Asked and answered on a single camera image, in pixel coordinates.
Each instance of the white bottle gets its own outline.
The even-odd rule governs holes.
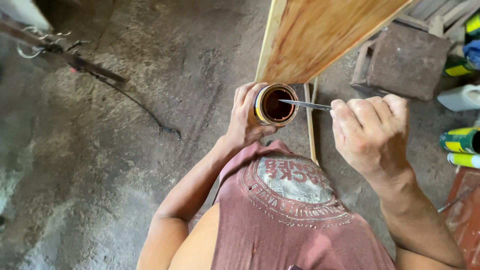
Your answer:
[[[480,109],[480,86],[465,85],[442,92],[438,101],[453,111]]]

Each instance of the right hand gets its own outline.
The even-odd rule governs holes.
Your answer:
[[[405,172],[408,103],[395,95],[332,101],[335,146],[375,189],[392,187]]]

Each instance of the left hand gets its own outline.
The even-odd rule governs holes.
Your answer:
[[[224,142],[233,149],[242,150],[259,139],[274,134],[280,127],[261,125],[254,113],[254,102],[267,83],[251,82],[235,91],[232,116]]]

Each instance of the printed graphic on shirt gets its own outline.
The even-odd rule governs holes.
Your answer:
[[[270,153],[240,171],[238,180],[241,191],[259,210],[288,226],[331,227],[353,218],[310,159]]]

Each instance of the metal blade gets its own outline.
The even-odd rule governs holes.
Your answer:
[[[282,101],[284,103],[297,105],[297,106],[301,106],[301,107],[312,108],[312,109],[316,109],[316,110],[331,110],[332,109],[332,107],[330,107],[330,106],[301,102],[301,101],[293,101],[293,100],[286,100],[286,99],[279,99],[278,101]]]

